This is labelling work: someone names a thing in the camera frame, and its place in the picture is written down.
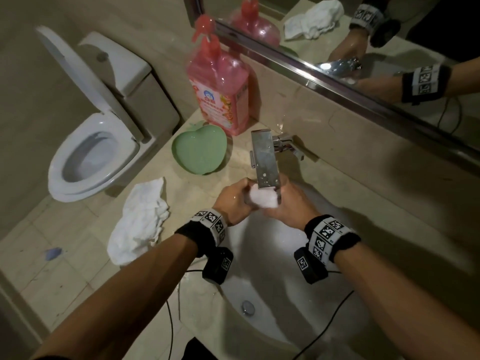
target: mirror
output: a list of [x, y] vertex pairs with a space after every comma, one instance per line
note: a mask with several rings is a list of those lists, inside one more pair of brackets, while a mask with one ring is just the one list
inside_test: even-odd
[[[372, 20], [367, 27], [359, 25], [372, 17], [371, 9], [362, 6], [357, 11], [363, 1], [258, 0], [258, 6], [244, 5], [243, 12], [245, 0], [202, 3], [203, 10], [220, 23], [308, 62], [363, 94], [414, 115], [441, 136], [453, 136], [480, 151], [480, 46], [464, 37], [465, 31], [476, 30], [473, 1], [365, 0], [379, 9], [386, 6], [375, 30]], [[358, 23], [351, 27], [353, 17]], [[425, 86], [428, 79], [435, 82], [437, 70], [432, 73], [428, 67], [436, 64], [452, 68], [450, 79], [443, 82], [448, 68], [442, 69], [438, 84]], [[427, 68], [419, 72], [418, 87], [410, 82], [411, 96], [405, 96], [403, 75], [421, 67]], [[402, 97], [413, 98], [415, 88], [417, 98], [425, 88], [443, 89], [447, 97], [420, 104], [402, 102]]]

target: person's left arm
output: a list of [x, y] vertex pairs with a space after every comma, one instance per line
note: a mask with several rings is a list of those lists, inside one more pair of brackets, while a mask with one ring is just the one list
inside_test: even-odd
[[[244, 178], [220, 193], [213, 209], [236, 225], [252, 208]], [[69, 315], [33, 358], [56, 355], [70, 360], [122, 359], [165, 304], [198, 253], [197, 244], [174, 234], [122, 268]]]
[[[455, 97], [480, 92], [480, 57], [456, 64], [443, 97]], [[391, 104], [402, 101], [402, 76], [360, 79], [356, 88], [369, 96]]]

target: person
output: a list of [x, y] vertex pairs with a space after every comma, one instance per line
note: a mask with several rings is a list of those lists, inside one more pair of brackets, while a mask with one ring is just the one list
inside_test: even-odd
[[[373, 4], [384, 12], [389, 1], [364, 0], [364, 3]], [[446, 87], [441, 93], [432, 95], [430, 100], [480, 92], [480, 46], [462, 37], [465, 31], [474, 32], [478, 27], [476, 7], [471, 5], [472, 2], [440, 0], [406, 36], [407, 40], [417, 45], [460, 62], [451, 68], [450, 75], [445, 73], [445, 76], [441, 76], [445, 78]], [[365, 28], [351, 25], [349, 33], [332, 51], [329, 60], [352, 57], [361, 60], [366, 53], [369, 36]], [[405, 96], [403, 79], [402, 75], [363, 78], [357, 81], [356, 88], [385, 102], [412, 102], [411, 96]]]
[[[264, 214], [304, 230], [321, 213], [288, 178], [282, 175], [281, 181], [281, 205], [265, 209]], [[244, 199], [252, 184], [244, 178], [225, 187], [213, 205], [229, 226], [254, 210]], [[162, 241], [88, 297], [45, 339], [33, 358], [122, 359], [198, 251], [198, 244], [182, 234]], [[408, 359], [480, 359], [480, 335], [363, 242], [338, 250], [334, 262]]]

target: toilet tank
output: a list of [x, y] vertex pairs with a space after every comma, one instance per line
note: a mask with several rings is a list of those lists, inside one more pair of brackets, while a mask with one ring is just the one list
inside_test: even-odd
[[75, 51], [123, 105], [144, 142], [171, 136], [180, 117], [145, 60], [96, 31]]

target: cartoon logo on label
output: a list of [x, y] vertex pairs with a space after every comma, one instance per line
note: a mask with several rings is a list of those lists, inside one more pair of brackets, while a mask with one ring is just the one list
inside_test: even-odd
[[215, 101], [215, 98], [213, 97], [212, 92], [209, 92], [209, 91], [206, 90], [203, 94], [204, 94], [205, 97], [208, 98], [209, 100]]

